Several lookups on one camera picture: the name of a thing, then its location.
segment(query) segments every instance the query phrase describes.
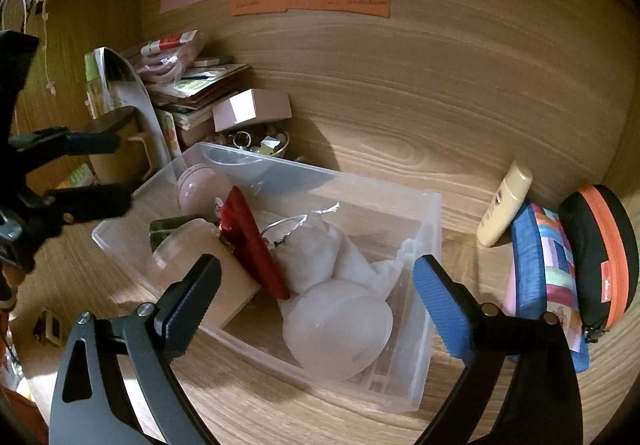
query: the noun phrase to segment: white plastic bag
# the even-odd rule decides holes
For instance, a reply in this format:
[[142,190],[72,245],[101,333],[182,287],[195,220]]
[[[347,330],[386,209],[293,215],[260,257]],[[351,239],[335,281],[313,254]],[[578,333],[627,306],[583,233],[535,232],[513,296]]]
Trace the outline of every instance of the white plastic bag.
[[354,282],[367,288],[377,297],[386,299],[398,282],[406,258],[413,257],[413,252],[407,251],[405,245],[409,242],[411,240],[402,244],[395,259],[369,264],[358,247],[345,234],[342,234],[332,279]]
[[322,220],[318,213],[302,221],[272,251],[287,283],[295,293],[331,279],[342,231]]

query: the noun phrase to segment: mug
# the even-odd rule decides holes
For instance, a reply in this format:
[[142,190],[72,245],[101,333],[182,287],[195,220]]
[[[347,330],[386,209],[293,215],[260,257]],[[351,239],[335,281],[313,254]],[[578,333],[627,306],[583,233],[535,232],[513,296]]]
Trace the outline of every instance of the mug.
[[135,186],[151,178],[158,170],[151,135],[140,132],[136,111],[133,106],[114,109],[92,120],[82,130],[84,133],[110,131],[120,138],[116,152],[89,156],[95,175],[102,184]]

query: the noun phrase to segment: red object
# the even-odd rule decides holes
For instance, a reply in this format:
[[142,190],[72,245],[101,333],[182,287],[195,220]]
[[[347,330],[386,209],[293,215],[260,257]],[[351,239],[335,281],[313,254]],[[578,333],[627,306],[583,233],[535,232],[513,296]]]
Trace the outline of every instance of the red object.
[[291,297],[278,265],[262,240],[254,215],[236,186],[220,209],[220,231],[233,245],[233,255],[261,287],[277,299]]

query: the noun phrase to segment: plastic storage bin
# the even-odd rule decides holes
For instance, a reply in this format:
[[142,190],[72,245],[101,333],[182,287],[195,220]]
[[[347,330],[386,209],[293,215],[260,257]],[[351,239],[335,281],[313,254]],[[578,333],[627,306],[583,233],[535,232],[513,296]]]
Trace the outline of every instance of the plastic storage bin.
[[[124,218],[103,221],[93,232],[100,248],[156,296],[161,288],[147,271],[149,223],[180,215],[175,185],[180,174],[195,164],[225,172],[242,189],[260,229],[274,220],[340,202],[338,212],[324,219],[341,227],[370,262],[395,257],[406,239],[414,239],[414,259],[424,253],[440,258],[438,193],[201,142],[140,187]],[[324,380],[300,368],[282,338],[278,305],[267,294],[259,293],[224,329],[206,325],[201,329],[243,357],[294,380],[372,401],[385,411],[413,411],[424,391],[434,326],[411,272],[409,266],[402,271],[387,298],[394,324],[385,349],[367,369],[345,381]]]

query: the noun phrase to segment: blue gripper pad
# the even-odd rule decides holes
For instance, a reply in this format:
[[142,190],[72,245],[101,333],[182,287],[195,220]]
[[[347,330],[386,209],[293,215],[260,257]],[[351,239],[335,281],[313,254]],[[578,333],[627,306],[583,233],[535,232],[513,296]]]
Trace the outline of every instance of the blue gripper pad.
[[432,255],[415,262],[414,286],[449,355],[469,365],[475,356],[473,326],[480,310],[478,303],[463,285],[451,280]]

